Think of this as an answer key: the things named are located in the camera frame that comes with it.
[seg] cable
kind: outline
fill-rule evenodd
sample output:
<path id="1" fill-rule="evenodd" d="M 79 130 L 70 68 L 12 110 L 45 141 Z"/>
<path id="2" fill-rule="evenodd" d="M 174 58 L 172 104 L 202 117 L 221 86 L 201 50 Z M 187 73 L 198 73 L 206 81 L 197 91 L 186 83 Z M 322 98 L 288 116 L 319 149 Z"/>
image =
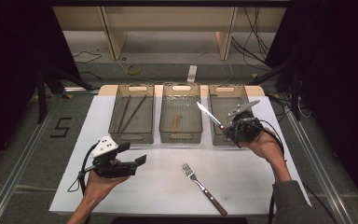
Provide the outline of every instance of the cable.
<path id="1" fill-rule="evenodd" d="M 229 70 L 231 71 L 231 77 L 228 78 L 227 80 L 225 80 L 224 82 L 221 82 L 220 84 L 225 84 L 226 82 L 230 81 L 232 78 L 234 78 L 234 72 L 232 71 L 232 67 L 231 67 L 231 64 L 228 62 L 228 61 L 224 61 L 224 60 L 221 60 L 219 57 L 216 57 L 214 54 L 212 54 L 211 52 L 202 52 L 200 53 L 199 55 L 197 55 L 196 57 L 196 60 L 194 61 L 194 65 L 197 65 L 197 59 L 199 58 L 199 56 L 201 56 L 202 54 L 211 54 L 212 56 L 214 56 L 217 60 L 219 61 L 222 61 L 224 63 L 227 63 L 228 66 L 229 66 Z"/>
<path id="2" fill-rule="evenodd" d="M 301 114 L 304 118 L 306 118 L 306 119 L 310 118 L 310 115 L 312 114 L 312 111 L 310 110 L 310 113 L 309 113 L 308 115 L 305 115 L 305 114 L 302 112 L 301 108 L 300 108 L 300 101 L 301 101 L 301 97 L 298 98 L 298 104 L 297 104 L 297 106 L 298 106 L 298 111 L 300 112 L 300 114 Z"/>
<path id="3" fill-rule="evenodd" d="M 91 59 L 91 60 L 89 60 L 89 61 L 87 61 L 87 62 L 77 62 L 77 63 L 89 63 L 89 62 L 95 61 L 95 60 L 97 60 L 97 59 L 103 57 L 102 54 L 91 53 L 91 52 L 88 52 L 88 51 L 81 51 L 80 53 L 78 53 L 78 54 L 76 54 L 76 55 L 72 55 L 72 57 L 75 58 L 75 57 L 79 56 L 79 55 L 82 54 L 82 53 L 88 53 L 88 54 L 91 54 L 91 55 L 96 55 L 97 57 L 94 58 L 94 59 Z"/>
<path id="4" fill-rule="evenodd" d="M 281 116 L 281 118 L 278 120 L 278 123 L 281 122 L 281 120 L 292 110 L 288 109 L 284 115 Z"/>
<path id="5" fill-rule="evenodd" d="M 267 134 L 270 135 L 271 137 L 273 137 L 273 138 L 275 139 L 275 141 L 277 142 L 278 146 L 280 147 L 281 152 L 282 152 L 282 154 L 283 154 L 283 156 L 284 156 L 284 148 L 283 148 L 283 144 L 282 144 L 282 139 L 281 139 L 281 137 L 278 135 L 278 133 L 276 132 L 275 128 L 274 128 L 270 123 L 268 123 L 268 122 L 265 121 L 265 120 L 262 120 L 262 119 L 261 119 L 260 121 L 266 122 L 266 123 L 269 125 L 269 127 L 271 127 L 272 130 L 276 133 L 276 136 L 275 136 L 273 133 L 267 131 L 266 129 L 260 128 L 260 127 L 258 127 L 258 126 L 256 126 L 256 125 L 254 125 L 253 123 L 250 123 L 250 122 L 249 122 L 249 123 L 247 123 L 247 124 L 249 124 L 249 125 L 251 125 L 251 126 L 253 126 L 253 127 L 257 128 L 257 129 L 259 129 L 260 131 L 267 133 Z M 272 193 L 272 195 L 271 195 L 271 200 L 269 201 L 268 224 L 271 224 L 271 223 L 272 223 L 272 217 L 273 217 L 273 213 L 274 213 L 274 204 L 275 204 L 275 198 L 274 198 L 274 194 Z"/>
<path id="6" fill-rule="evenodd" d="M 269 48 L 264 44 L 264 41 L 261 39 L 261 36 L 260 36 L 260 34 L 258 33 L 258 13 L 259 13 L 259 11 L 260 11 L 260 8 L 259 8 L 259 7 L 256 7 L 256 8 L 255 8 L 255 22 L 254 22 L 253 25 L 252 25 L 251 19 L 250 19 L 250 17 L 249 17 L 249 14 L 248 14 L 248 12 L 247 12 L 247 10 L 246 10 L 246 7 L 244 7 L 243 9 L 244 9 L 244 11 L 245 11 L 245 14 L 246 14 L 246 17 L 247 17 L 247 19 L 248 19 L 248 22 L 249 22 L 249 24 L 250 24 L 250 26 L 251 26 L 251 28 L 252 28 L 252 32 L 249 34 L 249 36 L 251 36 L 252 34 L 255 34 L 255 37 L 256 37 L 256 39 L 257 39 L 258 48 L 259 48 L 259 50 L 260 50 L 260 54 L 262 55 L 262 57 L 263 57 L 264 59 L 266 59 L 265 56 L 264 56 L 264 54 L 267 55 L 266 49 L 269 49 Z"/>
<path id="7" fill-rule="evenodd" d="M 238 125 L 239 125 L 240 121 L 241 121 L 241 120 L 238 119 L 237 121 L 235 121 L 234 123 L 232 123 L 232 125 L 237 125 L 237 129 L 236 129 L 235 134 L 237 134 L 237 132 L 238 132 Z M 258 130 L 260 130 L 260 131 L 262 131 L 262 132 L 265 132 L 265 133 L 267 133 L 269 136 L 271 136 L 271 137 L 277 142 L 277 144 L 278 144 L 278 146 L 280 147 L 281 152 L 282 152 L 282 154 L 283 154 L 283 156 L 284 156 L 284 147 L 283 147 L 282 139 L 281 139 L 281 137 L 278 135 L 278 133 L 277 133 L 277 131 L 275 130 L 275 128 L 274 128 L 270 123 L 268 123 L 267 121 L 265 121 L 265 120 L 263 120 L 263 119 L 260 119 L 260 121 L 267 123 L 267 125 L 276 133 L 276 135 L 273 134 L 273 133 L 271 133 L 271 132 L 269 132 L 269 131 L 267 131 L 267 130 L 264 129 L 264 128 L 260 128 L 260 127 L 258 127 L 257 125 L 254 125 L 252 122 L 246 122 L 246 124 L 248 124 L 248 125 L 250 125 L 250 126 L 252 126 L 252 127 L 255 127 L 255 128 L 257 128 Z"/>
<path id="8" fill-rule="evenodd" d="M 334 218 L 333 214 L 331 214 L 331 212 L 328 210 L 328 208 L 324 204 L 324 202 L 322 202 L 322 200 L 318 196 L 316 196 L 316 194 L 310 189 L 310 187 L 304 181 L 301 181 L 301 182 L 302 182 L 303 186 L 313 195 L 313 197 L 315 197 L 315 199 L 319 202 L 319 204 L 324 208 L 324 210 L 327 212 L 328 216 L 330 216 L 331 219 L 333 219 L 333 222 L 338 224 L 338 222 Z"/>
<path id="9" fill-rule="evenodd" d="M 248 57 L 248 58 L 251 58 L 251 59 L 255 59 L 255 60 L 258 60 L 260 61 L 261 63 L 263 64 L 266 64 L 263 60 L 261 60 L 260 58 L 258 58 L 257 56 L 255 56 L 251 51 L 249 51 L 248 49 L 246 49 L 245 47 L 241 46 L 240 43 L 238 43 L 238 41 L 232 36 L 231 39 L 234 41 L 234 42 L 231 42 L 232 46 L 239 52 L 242 54 L 242 58 L 243 58 L 243 61 L 253 67 L 253 68 L 256 68 L 256 69 L 260 69 L 260 70 L 264 70 L 264 71 L 270 71 L 270 69 L 265 69 L 265 68 L 260 68 L 260 67 L 256 67 L 254 65 L 251 65 L 249 64 L 246 59 L 245 59 L 245 56 Z"/>
<path id="10" fill-rule="evenodd" d="M 67 190 L 68 192 L 75 192 L 75 191 L 77 191 L 77 190 L 79 189 L 79 186 L 80 186 L 81 189 L 82 189 L 82 192 L 83 192 L 83 194 L 84 194 L 84 192 L 85 192 L 85 190 L 86 190 L 86 184 L 84 183 L 84 176 L 85 176 L 86 173 L 87 173 L 87 171 L 86 171 L 86 163 L 87 163 L 87 160 L 89 159 L 89 155 L 90 155 L 91 151 L 92 151 L 95 147 L 97 147 L 97 145 L 98 145 L 99 142 L 100 142 L 100 141 L 98 141 L 95 145 L 93 145 L 93 146 L 89 149 L 89 151 L 87 152 L 86 157 L 85 157 L 84 160 L 83 160 L 83 164 L 82 164 L 82 166 L 81 166 L 81 170 L 80 170 L 80 172 L 78 173 L 78 176 L 77 176 L 75 182 L 74 182 L 74 183 L 71 185 L 71 187 L 69 187 L 69 189 Z M 71 189 L 76 182 L 77 182 L 77 188 L 76 188 L 76 189 Z"/>
<path id="11" fill-rule="evenodd" d="M 102 79 L 101 77 L 98 77 L 97 75 L 95 75 L 94 73 L 92 73 L 92 72 L 79 72 L 80 74 L 81 73 L 89 73 L 89 74 L 92 74 L 93 76 L 95 76 L 95 77 L 97 77 L 98 79 Z"/>
<path id="12" fill-rule="evenodd" d="M 275 98 L 273 95 L 267 94 L 267 97 L 269 98 L 269 100 L 270 100 L 271 102 L 276 102 L 276 103 L 278 103 L 278 104 L 282 107 L 282 112 L 279 113 L 279 114 L 275 114 L 275 116 L 278 117 L 278 116 L 280 116 L 280 115 L 283 115 L 283 114 L 284 114 L 284 104 L 283 104 L 282 102 L 278 101 L 277 98 Z"/>
<path id="13" fill-rule="evenodd" d="M 139 79 L 139 80 L 145 80 L 145 81 L 149 81 L 149 82 L 154 82 L 154 83 L 164 83 L 164 82 L 170 82 L 168 80 L 153 80 L 153 79 L 149 79 L 149 78 L 143 78 L 143 77 L 134 77 L 131 76 L 130 74 L 127 73 L 127 69 L 124 68 L 123 64 L 121 64 L 121 62 L 119 60 L 116 60 L 116 62 L 118 63 L 118 65 L 120 65 L 120 67 L 123 69 L 124 73 L 126 74 L 127 77 L 132 78 L 132 79 Z"/>

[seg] fork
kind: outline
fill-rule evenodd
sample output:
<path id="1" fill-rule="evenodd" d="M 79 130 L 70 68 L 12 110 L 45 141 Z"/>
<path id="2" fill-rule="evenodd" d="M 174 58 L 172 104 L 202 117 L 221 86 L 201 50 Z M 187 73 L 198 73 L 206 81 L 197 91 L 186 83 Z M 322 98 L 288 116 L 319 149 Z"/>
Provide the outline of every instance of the fork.
<path id="1" fill-rule="evenodd" d="M 220 214 L 222 214 L 223 217 L 227 215 L 227 211 L 223 208 L 223 206 L 215 199 L 214 196 L 212 196 L 211 192 L 207 190 L 205 187 L 202 186 L 202 184 L 199 182 L 199 180 L 196 177 L 196 174 L 190 169 L 187 163 L 182 165 L 183 170 L 185 171 L 187 177 L 191 179 L 192 181 L 196 182 L 197 185 L 200 187 L 202 192 L 205 194 L 205 196 L 213 203 L 214 207 L 219 210 Z"/>

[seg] fork handle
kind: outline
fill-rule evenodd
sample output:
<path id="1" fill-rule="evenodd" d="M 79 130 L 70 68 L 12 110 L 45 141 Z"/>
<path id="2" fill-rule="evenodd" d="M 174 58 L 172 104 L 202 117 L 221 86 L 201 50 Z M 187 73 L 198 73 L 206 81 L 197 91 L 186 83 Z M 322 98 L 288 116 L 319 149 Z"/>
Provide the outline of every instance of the fork handle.
<path id="1" fill-rule="evenodd" d="M 207 189 L 203 189 L 202 192 L 208 197 L 209 201 L 213 203 L 213 205 L 219 210 L 220 214 L 222 214 L 223 217 L 227 215 L 226 209 L 223 208 L 223 206 L 215 199 L 215 197 L 209 192 Z"/>

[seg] wrist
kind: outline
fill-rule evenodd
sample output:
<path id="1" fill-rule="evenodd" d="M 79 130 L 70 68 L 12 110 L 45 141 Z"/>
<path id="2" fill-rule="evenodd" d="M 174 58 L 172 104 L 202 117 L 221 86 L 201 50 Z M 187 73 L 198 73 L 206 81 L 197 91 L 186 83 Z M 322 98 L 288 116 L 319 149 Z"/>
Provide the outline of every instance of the wrist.
<path id="1" fill-rule="evenodd" d="M 275 176 L 275 182 L 281 183 L 292 180 L 284 159 L 271 162 L 271 168 Z"/>
<path id="2" fill-rule="evenodd" d="M 98 199 L 85 194 L 80 203 L 85 204 L 87 207 L 95 208 L 102 200 L 103 199 Z"/>
<path id="3" fill-rule="evenodd" d="M 79 206 L 72 214 L 71 218 L 66 222 L 66 224 L 79 224 L 85 223 L 92 210 L 99 204 L 100 201 L 95 199 L 90 199 L 83 197 Z"/>

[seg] white table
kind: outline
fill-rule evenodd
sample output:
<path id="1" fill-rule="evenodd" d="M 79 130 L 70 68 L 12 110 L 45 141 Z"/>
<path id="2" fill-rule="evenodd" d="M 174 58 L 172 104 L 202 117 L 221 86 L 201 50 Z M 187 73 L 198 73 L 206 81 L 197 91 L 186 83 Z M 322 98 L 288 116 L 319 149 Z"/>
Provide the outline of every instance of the white table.
<path id="1" fill-rule="evenodd" d="M 201 88 L 201 103 L 207 107 L 207 86 Z M 249 100 L 260 100 L 259 104 L 252 107 L 253 112 L 256 117 L 268 121 L 277 130 L 283 140 L 285 158 L 292 178 L 299 180 L 268 97 L 249 96 Z M 94 97 L 49 208 L 50 212 L 71 214 L 76 210 L 82 198 L 81 190 L 72 193 L 67 190 L 77 177 L 89 148 L 108 134 L 114 103 L 115 96 Z M 182 164 L 185 162 L 227 210 L 229 217 L 269 212 L 274 177 L 265 160 L 258 158 L 248 148 L 213 146 L 210 121 L 206 116 L 202 116 L 203 133 L 200 144 L 162 144 L 158 132 L 161 88 L 156 88 L 155 109 L 154 144 L 131 145 L 131 149 L 117 156 L 121 161 L 133 161 L 146 154 L 146 163 L 138 167 L 135 176 L 117 186 L 94 209 L 94 213 L 127 217 L 220 217 L 199 187 L 184 174 Z M 299 183 L 308 199 L 301 182 Z"/>

